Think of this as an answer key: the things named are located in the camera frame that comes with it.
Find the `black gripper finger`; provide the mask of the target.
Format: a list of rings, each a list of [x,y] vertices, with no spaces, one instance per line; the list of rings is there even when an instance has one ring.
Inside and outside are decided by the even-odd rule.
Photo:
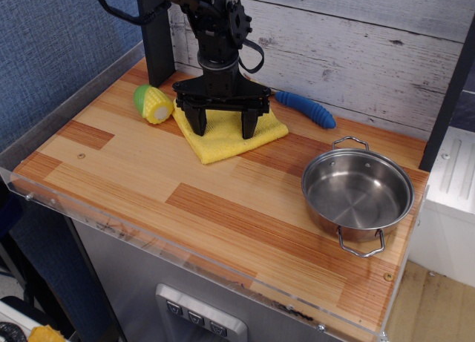
[[[256,110],[248,110],[241,113],[242,137],[244,139],[250,139],[254,136],[258,118],[259,114]]]
[[[191,129],[196,135],[203,136],[206,130],[207,118],[206,110],[203,108],[194,108],[185,106],[183,109]]]

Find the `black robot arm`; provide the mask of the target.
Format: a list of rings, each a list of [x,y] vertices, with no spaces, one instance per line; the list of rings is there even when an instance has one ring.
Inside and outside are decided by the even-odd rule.
[[[253,137],[260,116],[269,112],[271,90],[246,79],[240,50],[262,48],[248,40],[251,17],[240,0],[166,0],[180,6],[198,42],[202,76],[176,82],[176,103],[196,134],[205,133],[208,110],[241,114],[242,137]]]

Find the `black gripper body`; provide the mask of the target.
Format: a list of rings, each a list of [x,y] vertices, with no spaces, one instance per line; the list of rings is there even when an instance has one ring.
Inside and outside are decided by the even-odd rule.
[[[173,84],[177,107],[217,111],[269,113],[271,90],[245,78],[237,65],[205,69],[203,75]]]

